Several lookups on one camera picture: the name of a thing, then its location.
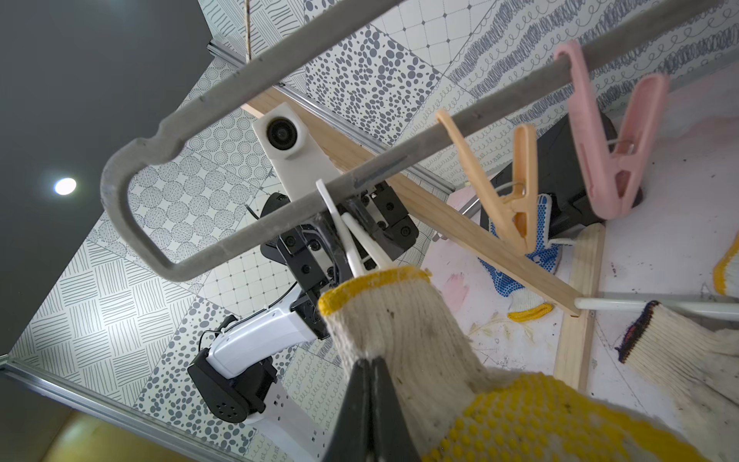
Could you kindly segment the white glove yellow cuff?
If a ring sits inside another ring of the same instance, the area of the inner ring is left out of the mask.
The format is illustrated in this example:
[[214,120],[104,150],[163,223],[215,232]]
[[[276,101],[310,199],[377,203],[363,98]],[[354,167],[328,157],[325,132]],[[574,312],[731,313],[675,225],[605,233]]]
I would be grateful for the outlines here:
[[722,296],[739,295],[739,236],[736,235],[726,254],[713,270],[713,285]]

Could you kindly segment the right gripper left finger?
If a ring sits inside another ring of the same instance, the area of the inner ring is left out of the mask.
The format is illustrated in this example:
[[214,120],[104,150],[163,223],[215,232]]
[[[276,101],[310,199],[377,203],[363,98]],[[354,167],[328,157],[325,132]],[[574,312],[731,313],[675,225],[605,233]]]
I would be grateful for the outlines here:
[[338,415],[324,462],[367,461],[371,442],[371,363],[357,361]]

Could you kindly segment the wooden drying rack frame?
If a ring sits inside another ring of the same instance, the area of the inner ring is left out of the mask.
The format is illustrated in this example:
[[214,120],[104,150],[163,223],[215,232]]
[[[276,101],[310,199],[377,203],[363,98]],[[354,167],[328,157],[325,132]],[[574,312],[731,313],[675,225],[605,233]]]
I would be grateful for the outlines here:
[[[347,172],[373,159],[373,154],[338,131],[326,121],[307,111],[296,100],[277,89],[269,89],[244,104],[242,108],[261,119],[282,103],[296,111],[305,122],[327,156],[340,171]],[[433,229],[445,233],[452,242],[491,264],[500,264],[513,271],[535,293],[559,305],[565,312],[562,321],[554,376],[583,393],[589,377],[589,361],[594,337],[596,314],[593,311],[577,311],[577,295],[596,296],[600,285],[600,269],[606,243],[606,228],[601,224],[586,227],[578,236],[573,257],[571,287],[556,282],[551,275],[535,269],[531,263],[504,248],[500,240],[470,219],[462,217],[448,204],[424,190],[405,176],[398,174],[390,179],[400,199],[411,214]]]

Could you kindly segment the beige knit gloves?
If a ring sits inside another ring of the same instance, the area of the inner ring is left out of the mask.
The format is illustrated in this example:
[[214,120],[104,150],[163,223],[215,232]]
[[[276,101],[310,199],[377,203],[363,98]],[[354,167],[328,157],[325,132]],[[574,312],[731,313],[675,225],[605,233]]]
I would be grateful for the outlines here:
[[667,393],[685,438],[712,461],[738,459],[738,331],[710,330],[653,300],[619,361]]

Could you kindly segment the blue dotted glove far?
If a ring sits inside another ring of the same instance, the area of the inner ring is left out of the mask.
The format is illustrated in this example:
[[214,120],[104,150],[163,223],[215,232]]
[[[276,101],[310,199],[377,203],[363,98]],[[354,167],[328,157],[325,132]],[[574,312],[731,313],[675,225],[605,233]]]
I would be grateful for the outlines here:
[[[552,216],[552,197],[549,194],[539,194],[537,198],[537,225],[535,247],[533,252],[525,257],[546,270],[555,274],[561,259],[561,246],[550,243],[550,217]],[[541,319],[552,312],[554,304],[542,298],[523,284],[517,282],[489,263],[479,260],[482,267],[489,273],[500,296],[510,299],[507,317],[515,323],[526,323]]]

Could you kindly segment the grey clip hanger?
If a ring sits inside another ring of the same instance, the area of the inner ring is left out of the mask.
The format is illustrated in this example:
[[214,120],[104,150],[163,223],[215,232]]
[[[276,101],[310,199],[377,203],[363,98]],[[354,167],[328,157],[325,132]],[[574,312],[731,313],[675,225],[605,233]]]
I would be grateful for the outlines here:
[[[111,157],[100,180],[102,204],[119,236],[154,273],[173,282],[188,281],[326,210],[321,195],[311,192],[305,198],[294,200],[276,215],[257,221],[181,263],[172,263],[134,219],[128,203],[128,189],[132,178],[139,171],[173,160],[194,135],[265,90],[271,89],[269,84],[318,57],[350,33],[356,32],[360,26],[368,24],[399,3],[340,2],[206,94],[163,119],[152,138],[132,140]],[[598,69],[721,3],[723,1],[662,1],[588,42],[582,48],[585,61],[589,69]],[[469,136],[564,87],[571,80],[569,62],[564,58],[557,59],[503,90],[479,100],[455,115],[453,120],[462,134]],[[450,145],[450,137],[444,128],[429,128],[383,154],[369,156],[369,161],[329,182],[326,188],[336,196],[335,199],[342,201]]]

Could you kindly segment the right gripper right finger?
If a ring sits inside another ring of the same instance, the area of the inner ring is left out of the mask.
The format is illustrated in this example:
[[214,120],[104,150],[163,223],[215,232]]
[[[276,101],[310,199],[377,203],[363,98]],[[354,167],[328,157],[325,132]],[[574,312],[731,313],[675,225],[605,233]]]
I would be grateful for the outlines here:
[[385,360],[371,360],[369,461],[420,461]]

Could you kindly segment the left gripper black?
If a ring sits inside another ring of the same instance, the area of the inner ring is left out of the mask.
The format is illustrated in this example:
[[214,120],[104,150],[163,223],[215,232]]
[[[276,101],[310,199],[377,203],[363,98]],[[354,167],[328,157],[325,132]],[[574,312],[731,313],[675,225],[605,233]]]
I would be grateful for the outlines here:
[[352,279],[356,270],[369,273],[398,260],[419,234],[396,192],[381,182],[261,244],[260,251],[296,279],[288,300],[278,305],[309,329],[310,338],[326,338],[321,295]]

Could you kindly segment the orange clothes peg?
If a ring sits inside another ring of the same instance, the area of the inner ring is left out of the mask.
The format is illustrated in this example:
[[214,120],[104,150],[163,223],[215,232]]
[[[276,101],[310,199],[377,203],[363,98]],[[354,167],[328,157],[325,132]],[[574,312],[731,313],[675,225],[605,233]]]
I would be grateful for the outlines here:
[[514,130],[511,180],[495,188],[450,114],[444,109],[439,110],[436,121],[448,132],[463,171],[492,221],[498,238],[518,255],[533,252],[536,248],[539,186],[534,127],[523,124]]

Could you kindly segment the white clothes peg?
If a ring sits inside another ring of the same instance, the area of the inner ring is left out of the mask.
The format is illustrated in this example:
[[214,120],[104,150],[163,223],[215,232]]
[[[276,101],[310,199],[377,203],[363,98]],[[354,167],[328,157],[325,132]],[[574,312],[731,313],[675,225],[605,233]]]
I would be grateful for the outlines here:
[[371,238],[369,233],[364,230],[350,213],[339,213],[336,204],[321,179],[316,181],[316,188],[338,231],[352,276],[362,277],[368,272],[360,258],[360,252],[354,239],[357,239],[358,243],[365,248],[365,251],[373,259],[379,271],[390,269],[393,265],[393,260],[387,252],[381,248],[380,244],[374,238]]

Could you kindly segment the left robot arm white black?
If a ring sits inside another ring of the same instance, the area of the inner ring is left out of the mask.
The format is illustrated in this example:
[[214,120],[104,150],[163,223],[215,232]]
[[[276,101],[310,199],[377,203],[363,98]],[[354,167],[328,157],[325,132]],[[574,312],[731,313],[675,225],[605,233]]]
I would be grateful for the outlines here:
[[382,359],[350,368],[338,427],[322,429],[277,378],[273,354],[329,336],[319,297],[352,276],[337,229],[327,213],[260,246],[283,264],[296,285],[255,314],[228,316],[215,341],[200,348],[188,374],[210,411],[252,425],[294,461],[417,461],[400,403]]

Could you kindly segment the black flat pad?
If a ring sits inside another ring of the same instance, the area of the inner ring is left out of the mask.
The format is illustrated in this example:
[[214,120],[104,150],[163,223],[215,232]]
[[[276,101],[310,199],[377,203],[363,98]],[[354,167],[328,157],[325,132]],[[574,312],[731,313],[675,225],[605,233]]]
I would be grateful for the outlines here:
[[[621,140],[615,125],[604,113],[600,113],[604,134],[613,152]],[[625,138],[622,143],[631,154],[633,139]],[[550,217],[550,238],[565,237],[573,229],[587,227],[593,223],[603,223],[592,209],[587,196],[584,180],[575,151],[575,141],[568,115],[537,140],[539,194],[552,197],[552,216]],[[508,165],[491,179],[491,185],[498,188],[513,179],[513,165]]]

